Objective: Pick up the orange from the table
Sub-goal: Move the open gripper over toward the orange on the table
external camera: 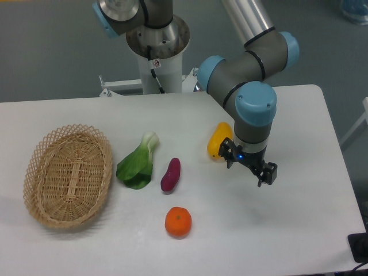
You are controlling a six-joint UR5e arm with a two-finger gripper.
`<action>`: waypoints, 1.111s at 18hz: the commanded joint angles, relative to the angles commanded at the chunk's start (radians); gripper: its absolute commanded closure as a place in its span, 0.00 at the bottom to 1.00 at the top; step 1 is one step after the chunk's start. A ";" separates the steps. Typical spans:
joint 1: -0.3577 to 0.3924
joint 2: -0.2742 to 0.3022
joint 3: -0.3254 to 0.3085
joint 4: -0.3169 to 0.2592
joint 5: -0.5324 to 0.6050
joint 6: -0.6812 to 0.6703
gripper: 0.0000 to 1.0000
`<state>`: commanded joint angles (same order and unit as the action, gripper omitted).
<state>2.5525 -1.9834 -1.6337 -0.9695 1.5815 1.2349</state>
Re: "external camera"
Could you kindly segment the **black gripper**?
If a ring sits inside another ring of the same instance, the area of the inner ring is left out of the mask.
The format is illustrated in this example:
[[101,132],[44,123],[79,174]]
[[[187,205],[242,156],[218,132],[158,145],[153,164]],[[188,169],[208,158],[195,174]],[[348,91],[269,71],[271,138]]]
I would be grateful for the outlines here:
[[244,152],[241,146],[226,137],[220,144],[218,155],[226,161],[227,169],[237,162],[249,168],[253,174],[257,174],[258,187],[261,187],[263,184],[271,186],[277,178],[278,170],[276,163],[265,163],[265,152],[266,147],[256,153]]

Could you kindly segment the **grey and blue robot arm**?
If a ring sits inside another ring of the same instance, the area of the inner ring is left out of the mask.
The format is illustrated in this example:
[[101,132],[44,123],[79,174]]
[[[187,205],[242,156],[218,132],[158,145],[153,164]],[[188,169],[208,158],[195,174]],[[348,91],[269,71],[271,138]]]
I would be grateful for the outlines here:
[[[234,120],[234,138],[220,144],[231,166],[249,168],[259,184],[272,184],[277,165],[264,160],[277,111],[277,96],[265,79],[295,64],[300,49],[288,32],[277,32],[261,1],[224,1],[244,52],[228,61],[207,58],[197,83]],[[93,10],[109,37],[125,36],[139,63],[144,94],[181,93],[182,54],[188,25],[173,12],[172,1],[96,1]]]

